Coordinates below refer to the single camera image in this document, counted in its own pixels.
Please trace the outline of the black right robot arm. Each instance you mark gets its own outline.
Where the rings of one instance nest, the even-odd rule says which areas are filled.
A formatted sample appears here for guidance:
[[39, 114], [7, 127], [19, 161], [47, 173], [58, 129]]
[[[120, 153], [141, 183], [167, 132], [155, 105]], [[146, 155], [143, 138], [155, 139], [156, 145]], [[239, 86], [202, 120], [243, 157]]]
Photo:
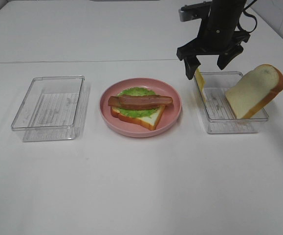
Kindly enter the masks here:
[[243, 52], [241, 43], [248, 42], [250, 33], [236, 31], [236, 27], [245, 4], [244, 0], [212, 0], [179, 9], [182, 22], [201, 19], [197, 37], [176, 52], [179, 60], [184, 61], [189, 80], [200, 65], [199, 55], [217, 55], [217, 66], [223, 70]]

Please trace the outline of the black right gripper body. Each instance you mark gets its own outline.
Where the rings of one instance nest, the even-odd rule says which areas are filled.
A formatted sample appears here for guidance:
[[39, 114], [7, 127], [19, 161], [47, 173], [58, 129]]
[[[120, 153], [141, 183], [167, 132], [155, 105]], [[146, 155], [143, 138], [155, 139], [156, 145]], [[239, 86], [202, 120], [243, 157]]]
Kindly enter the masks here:
[[247, 43], [250, 33], [242, 30], [209, 28], [208, 20], [201, 21], [197, 37], [177, 49], [177, 57], [183, 60], [187, 56], [220, 55], [235, 45]]

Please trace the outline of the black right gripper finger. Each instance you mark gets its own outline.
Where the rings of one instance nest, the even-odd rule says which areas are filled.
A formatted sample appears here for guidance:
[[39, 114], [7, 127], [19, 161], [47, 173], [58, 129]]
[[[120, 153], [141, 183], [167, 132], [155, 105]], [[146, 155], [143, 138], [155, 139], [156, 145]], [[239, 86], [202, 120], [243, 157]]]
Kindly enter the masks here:
[[186, 76], [189, 80], [192, 80], [195, 71], [201, 65], [201, 63], [196, 56], [187, 56], [183, 59], [183, 61], [185, 65]]
[[217, 66], [223, 70], [235, 57], [243, 52], [243, 47], [239, 45], [233, 46], [223, 54], [220, 54], [217, 60]]

